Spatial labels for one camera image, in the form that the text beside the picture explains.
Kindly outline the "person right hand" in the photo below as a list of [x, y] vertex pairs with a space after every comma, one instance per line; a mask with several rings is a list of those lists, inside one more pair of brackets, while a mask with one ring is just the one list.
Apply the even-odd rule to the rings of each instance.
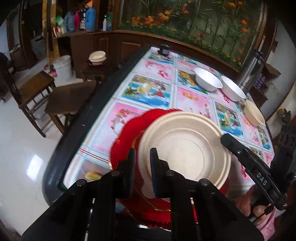
[[252, 223], [259, 230], [263, 230], [264, 228], [267, 228], [267, 226], [274, 224], [275, 208], [271, 213], [265, 214], [264, 211], [267, 209], [267, 206], [257, 205], [251, 207], [251, 202], [255, 199], [254, 194], [256, 190], [256, 186], [253, 185], [242, 197], [240, 197], [236, 203], [236, 207], [247, 217], [250, 216], [250, 214], [253, 214], [255, 220]]

